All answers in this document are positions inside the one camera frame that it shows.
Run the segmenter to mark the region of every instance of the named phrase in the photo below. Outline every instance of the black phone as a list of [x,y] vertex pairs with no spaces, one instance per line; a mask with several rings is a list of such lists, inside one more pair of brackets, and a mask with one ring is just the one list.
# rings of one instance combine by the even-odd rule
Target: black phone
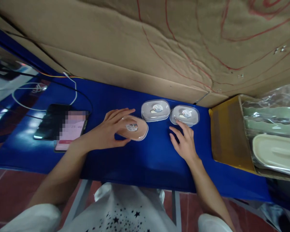
[[37,140],[56,140],[59,136],[62,122],[70,109],[70,105],[51,104],[33,138]]
[[55,152],[65,152],[70,143],[80,137],[87,124],[88,111],[68,111],[54,144]]

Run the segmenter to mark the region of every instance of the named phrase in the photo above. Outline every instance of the red tile floor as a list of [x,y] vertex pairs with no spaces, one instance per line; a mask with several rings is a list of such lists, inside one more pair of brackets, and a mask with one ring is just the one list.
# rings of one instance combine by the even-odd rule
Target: red tile floor
[[[0,169],[0,228],[24,210],[44,178],[45,175],[42,174]],[[87,206],[94,202],[93,194],[100,186],[101,184],[99,182],[93,182],[87,199]],[[68,215],[76,192],[77,191],[73,193],[62,213],[60,227],[62,227]],[[261,218],[239,207],[228,199],[224,200],[237,232],[275,232],[275,230]],[[164,206],[170,218],[172,218],[171,202],[171,192],[165,191]],[[182,231],[198,231],[197,221],[198,217],[202,214],[202,209],[197,195],[180,193],[180,210]]]

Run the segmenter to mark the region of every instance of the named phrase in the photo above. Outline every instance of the white container lid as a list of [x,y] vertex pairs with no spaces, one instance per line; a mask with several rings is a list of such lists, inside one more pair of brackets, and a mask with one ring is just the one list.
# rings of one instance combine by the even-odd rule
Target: white container lid
[[254,137],[252,145],[255,157],[261,163],[290,174],[290,138],[259,134]]
[[171,110],[170,120],[174,125],[177,125],[176,120],[178,120],[192,127],[199,122],[200,114],[199,111],[193,107],[178,105]]
[[170,115],[170,105],[161,99],[146,101],[141,107],[141,114],[146,122],[165,120]]

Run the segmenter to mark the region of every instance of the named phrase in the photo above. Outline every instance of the person's right hand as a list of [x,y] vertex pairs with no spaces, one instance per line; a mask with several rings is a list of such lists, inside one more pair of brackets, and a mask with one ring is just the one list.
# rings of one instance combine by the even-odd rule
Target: person's right hand
[[130,139],[115,140],[114,135],[120,128],[125,128],[127,124],[137,123],[133,119],[122,119],[133,112],[135,109],[128,108],[108,112],[100,125],[74,140],[72,146],[77,146],[83,153],[125,146],[130,142]]
[[189,164],[190,162],[199,160],[199,157],[196,152],[194,145],[194,131],[187,126],[186,124],[176,121],[177,124],[183,129],[184,135],[174,127],[170,127],[170,130],[176,134],[179,143],[177,143],[174,135],[170,133],[171,142],[177,151],[177,153]]

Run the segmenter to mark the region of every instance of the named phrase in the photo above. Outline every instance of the round sticker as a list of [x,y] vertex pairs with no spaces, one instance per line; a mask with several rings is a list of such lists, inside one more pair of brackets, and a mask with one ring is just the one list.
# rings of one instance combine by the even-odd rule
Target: round sticker
[[162,105],[159,105],[159,104],[156,104],[152,107],[152,109],[157,112],[157,113],[160,113],[161,111],[163,111],[163,107]]
[[189,110],[183,110],[182,114],[185,118],[191,117],[191,112]]
[[128,131],[137,131],[138,125],[137,124],[128,124],[128,125],[126,125],[126,128]]

